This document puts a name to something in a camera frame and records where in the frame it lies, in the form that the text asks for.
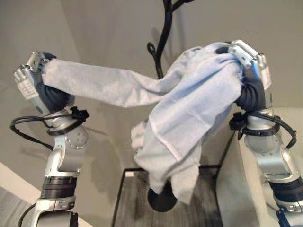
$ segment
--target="black metal hook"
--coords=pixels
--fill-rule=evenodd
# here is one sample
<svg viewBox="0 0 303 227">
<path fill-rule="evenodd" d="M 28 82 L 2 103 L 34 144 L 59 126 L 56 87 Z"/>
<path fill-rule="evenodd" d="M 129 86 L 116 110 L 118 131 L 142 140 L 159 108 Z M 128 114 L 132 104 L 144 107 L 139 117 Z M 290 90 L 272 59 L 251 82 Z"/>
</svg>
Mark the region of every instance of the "black metal hook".
<svg viewBox="0 0 303 227">
<path fill-rule="evenodd" d="M 163 0 L 164 10 L 165 10 L 165 21 L 164 21 L 164 27 L 161 33 L 161 37 L 157 46 L 157 49 L 155 46 L 149 42 L 147 43 L 147 50 L 152 55 L 156 71 L 158 74 L 158 78 L 163 78 L 163 71 L 161 66 L 161 56 L 165 47 L 165 44 L 167 42 L 167 39 L 169 37 L 171 24 L 172 24 L 172 15 L 175 10 L 177 10 L 180 6 L 182 6 L 184 3 L 189 3 L 194 0 L 179 0 L 175 2 L 174 4 L 171 3 L 171 0 Z"/>
</svg>

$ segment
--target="round black base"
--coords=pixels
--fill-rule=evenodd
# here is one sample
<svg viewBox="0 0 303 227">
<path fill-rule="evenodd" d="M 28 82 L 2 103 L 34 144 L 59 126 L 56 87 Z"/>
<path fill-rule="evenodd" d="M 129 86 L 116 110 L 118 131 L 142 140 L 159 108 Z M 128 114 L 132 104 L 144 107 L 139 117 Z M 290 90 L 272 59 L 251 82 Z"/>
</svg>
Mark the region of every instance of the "round black base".
<svg viewBox="0 0 303 227">
<path fill-rule="evenodd" d="M 172 193 L 170 182 L 166 183 L 160 195 L 149 189 L 147 199 L 150 206 L 158 212 L 169 211 L 177 203 L 177 199 Z"/>
</svg>

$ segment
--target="sticker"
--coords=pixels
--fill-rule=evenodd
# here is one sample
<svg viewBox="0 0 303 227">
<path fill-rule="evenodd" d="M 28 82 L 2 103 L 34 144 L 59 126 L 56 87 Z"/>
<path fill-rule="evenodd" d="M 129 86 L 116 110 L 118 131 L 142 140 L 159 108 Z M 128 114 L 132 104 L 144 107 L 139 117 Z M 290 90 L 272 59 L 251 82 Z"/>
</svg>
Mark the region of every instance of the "sticker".
<svg viewBox="0 0 303 227">
<path fill-rule="evenodd" d="M 17 86 L 26 100 L 39 96 L 32 83 L 28 79 L 22 81 Z"/>
<path fill-rule="evenodd" d="M 262 74 L 262 81 L 263 81 L 264 90 L 267 90 L 267 88 L 269 88 L 269 86 L 271 85 L 271 77 L 270 77 L 270 73 L 269 73 L 269 67 L 266 67 L 265 69 L 263 69 L 261 71 L 261 74 Z"/>
<path fill-rule="evenodd" d="M 127 171 L 125 172 L 125 177 L 133 177 L 134 176 L 134 172 L 133 171 Z"/>
</svg>

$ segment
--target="gray carpet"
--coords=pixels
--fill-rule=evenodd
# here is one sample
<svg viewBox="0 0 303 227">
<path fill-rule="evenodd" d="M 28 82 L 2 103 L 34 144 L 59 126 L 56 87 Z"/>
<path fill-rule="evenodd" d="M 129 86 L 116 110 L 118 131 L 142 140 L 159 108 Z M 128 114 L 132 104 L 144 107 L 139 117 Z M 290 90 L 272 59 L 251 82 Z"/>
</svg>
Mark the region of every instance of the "gray carpet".
<svg viewBox="0 0 303 227">
<path fill-rule="evenodd" d="M 16 227 L 29 206 L 29 203 L 0 187 L 0 227 Z M 31 212 L 25 216 L 22 227 L 30 227 Z"/>
<path fill-rule="evenodd" d="M 193 199 L 189 206 L 177 202 L 168 212 L 154 211 L 148 204 L 147 173 L 135 171 L 125 177 L 114 227 L 220 227 L 214 182 L 210 169 L 200 170 Z"/>
</svg>

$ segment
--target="robotic hand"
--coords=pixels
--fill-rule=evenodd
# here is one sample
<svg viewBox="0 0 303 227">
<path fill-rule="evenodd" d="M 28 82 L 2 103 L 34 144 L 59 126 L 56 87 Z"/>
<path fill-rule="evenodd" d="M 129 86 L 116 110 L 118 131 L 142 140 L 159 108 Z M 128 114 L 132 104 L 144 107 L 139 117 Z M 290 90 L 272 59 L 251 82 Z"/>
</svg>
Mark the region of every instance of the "robotic hand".
<svg viewBox="0 0 303 227">
<path fill-rule="evenodd" d="M 280 208 L 276 212 L 280 225 L 302 227 L 303 180 L 289 151 L 296 142 L 295 131 L 274 116 L 266 58 L 241 40 L 232 41 L 216 52 L 233 53 L 244 67 L 244 86 L 236 104 L 247 112 L 235 113 L 230 127 L 239 130 L 238 139 L 246 135 L 245 145 L 257 158 Z M 293 137 L 287 146 L 281 140 L 280 126 Z"/>
<path fill-rule="evenodd" d="M 31 227 L 77 227 L 78 214 L 68 211 L 74 207 L 77 177 L 80 173 L 89 134 L 81 126 L 87 117 L 86 111 L 64 108 L 72 96 L 43 84 L 41 69 L 55 56 L 33 52 L 25 65 L 14 72 L 15 81 L 26 100 L 44 116 L 35 117 L 43 121 L 49 135 L 54 136 L 55 145 L 48 157 L 45 180 L 41 196 L 37 199 Z M 12 121 L 11 129 L 22 137 L 41 143 L 16 129 L 15 125 L 27 122 L 29 117 Z"/>
</svg>

